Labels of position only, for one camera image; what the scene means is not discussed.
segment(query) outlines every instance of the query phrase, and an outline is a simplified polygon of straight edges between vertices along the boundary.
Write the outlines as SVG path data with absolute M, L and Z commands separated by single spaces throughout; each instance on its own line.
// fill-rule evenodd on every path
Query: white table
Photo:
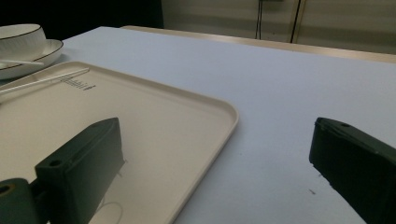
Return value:
M 176 223 L 364 223 L 308 160 L 317 117 L 396 147 L 396 64 L 100 27 L 58 61 L 92 63 L 226 100 L 229 143 Z

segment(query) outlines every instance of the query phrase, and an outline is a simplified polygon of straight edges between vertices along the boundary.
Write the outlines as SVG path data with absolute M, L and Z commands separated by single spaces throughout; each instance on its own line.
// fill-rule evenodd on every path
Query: table edge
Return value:
M 200 34 L 194 32 L 157 29 L 157 28 L 132 26 L 132 25 L 122 26 L 121 29 L 136 30 L 136 31 L 161 34 L 161 35 L 185 36 L 185 37 L 214 40 L 214 41 L 220 41 L 226 43 L 250 45 L 250 46 L 262 47 L 262 48 L 283 49 L 283 50 L 290 50 L 296 52 L 314 53 L 314 54 L 326 55 L 326 56 L 332 56 L 338 58 L 359 59 L 359 60 L 382 62 L 382 63 L 396 63 L 396 55 L 384 54 L 384 53 L 366 52 L 366 51 L 358 51 L 351 49 L 332 49 L 332 48 L 325 48 L 318 46 L 307 46 L 307 45 L 291 44 L 284 42 L 275 42 L 269 40 L 249 39 L 244 37 L 235 37 L 235 36 L 227 36 L 227 35 Z

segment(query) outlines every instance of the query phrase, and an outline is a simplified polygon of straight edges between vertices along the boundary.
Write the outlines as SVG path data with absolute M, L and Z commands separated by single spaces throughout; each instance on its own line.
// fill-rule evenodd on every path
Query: screw hole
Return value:
M 52 161 L 49 166 L 59 166 L 62 162 L 61 161 Z
M 7 193 L 10 189 L 9 185 L 0 186 L 0 195 Z

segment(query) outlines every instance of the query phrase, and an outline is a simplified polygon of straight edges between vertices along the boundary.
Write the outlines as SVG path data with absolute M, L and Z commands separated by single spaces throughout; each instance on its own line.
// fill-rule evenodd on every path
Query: wall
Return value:
M 396 54 L 395 0 L 306 0 L 295 43 Z
M 262 38 L 396 54 L 395 0 L 263 0 Z M 162 0 L 166 29 L 255 37 L 258 0 Z
M 262 38 L 289 41 L 297 0 L 264 0 Z M 258 0 L 163 0 L 166 29 L 254 38 Z

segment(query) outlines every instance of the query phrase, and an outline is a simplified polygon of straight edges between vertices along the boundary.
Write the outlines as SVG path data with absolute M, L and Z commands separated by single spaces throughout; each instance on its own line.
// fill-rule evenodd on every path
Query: dark background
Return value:
M 37 23 L 47 39 L 64 40 L 99 26 L 163 28 L 161 0 L 8 0 L 1 5 L 0 26 Z

